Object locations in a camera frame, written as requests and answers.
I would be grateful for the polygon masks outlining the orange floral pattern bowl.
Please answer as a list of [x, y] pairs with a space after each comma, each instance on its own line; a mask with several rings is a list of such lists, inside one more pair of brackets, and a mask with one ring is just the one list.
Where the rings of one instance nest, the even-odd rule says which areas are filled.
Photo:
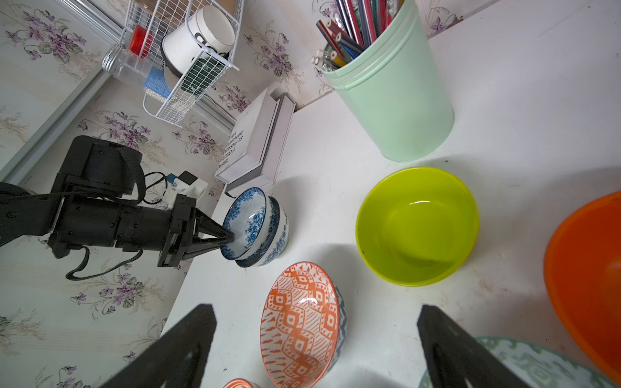
[[223, 388], [260, 388], [260, 385], [245, 378], [235, 378], [226, 383]]

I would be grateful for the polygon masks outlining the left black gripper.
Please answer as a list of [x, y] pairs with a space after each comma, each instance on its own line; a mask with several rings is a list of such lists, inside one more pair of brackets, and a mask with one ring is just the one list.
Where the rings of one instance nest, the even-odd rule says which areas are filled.
[[157, 265], [167, 268], [231, 243], [234, 233], [196, 209], [196, 203], [178, 194], [172, 210], [123, 206], [115, 246], [125, 252], [158, 252]]

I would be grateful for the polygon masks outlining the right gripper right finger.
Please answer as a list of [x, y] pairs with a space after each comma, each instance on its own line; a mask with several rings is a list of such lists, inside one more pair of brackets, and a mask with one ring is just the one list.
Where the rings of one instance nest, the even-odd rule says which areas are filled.
[[432, 386], [526, 386], [439, 307], [424, 305], [417, 327]]

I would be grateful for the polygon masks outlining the orange geometric pattern bowl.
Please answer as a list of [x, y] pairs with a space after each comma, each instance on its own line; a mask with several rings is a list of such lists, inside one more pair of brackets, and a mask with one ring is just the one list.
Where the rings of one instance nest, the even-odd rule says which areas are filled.
[[260, 352], [278, 387], [315, 386], [338, 362], [348, 318], [341, 291], [312, 262], [289, 266], [274, 282], [260, 321]]

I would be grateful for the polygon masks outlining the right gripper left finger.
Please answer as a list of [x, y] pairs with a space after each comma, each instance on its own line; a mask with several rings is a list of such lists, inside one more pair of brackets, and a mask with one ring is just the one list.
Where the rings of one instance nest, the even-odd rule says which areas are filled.
[[214, 309], [200, 304], [104, 387], [199, 387], [217, 328]]

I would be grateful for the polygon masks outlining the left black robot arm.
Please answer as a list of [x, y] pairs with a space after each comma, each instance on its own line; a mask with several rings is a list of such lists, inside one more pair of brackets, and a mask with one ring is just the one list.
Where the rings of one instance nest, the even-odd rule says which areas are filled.
[[124, 264], [146, 251], [158, 252], [157, 265], [166, 268], [234, 241], [233, 232], [187, 195], [178, 194], [171, 210], [142, 206], [147, 183], [141, 161], [142, 154], [125, 145], [76, 137], [50, 193], [1, 184], [1, 243], [48, 235], [58, 259], [84, 250], [81, 264], [66, 274], [69, 281], [81, 281], [91, 247], [132, 253]]

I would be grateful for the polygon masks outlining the blue floral bowl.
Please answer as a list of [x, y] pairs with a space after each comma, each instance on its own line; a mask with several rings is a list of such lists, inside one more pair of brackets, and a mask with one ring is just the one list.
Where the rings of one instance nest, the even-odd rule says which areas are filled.
[[267, 211], [267, 197], [259, 188], [242, 192], [229, 208], [223, 227], [234, 234], [234, 240], [221, 248], [227, 260], [239, 260], [252, 247], [260, 233]]
[[274, 197], [269, 197], [271, 213], [266, 226], [267, 234], [260, 238], [257, 247], [251, 249], [249, 257], [236, 260], [241, 268], [261, 267], [274, 261], [286, 248], [289, 239], [289, 221], [281, 205]]

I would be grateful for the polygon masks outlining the green grey pattern bowl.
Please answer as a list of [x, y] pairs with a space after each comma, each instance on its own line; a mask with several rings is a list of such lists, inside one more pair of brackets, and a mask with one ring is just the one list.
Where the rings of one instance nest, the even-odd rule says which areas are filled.
[[616, 387], [575, 360], [541, 345], [501, 336], [475, 340], [529, 387]]

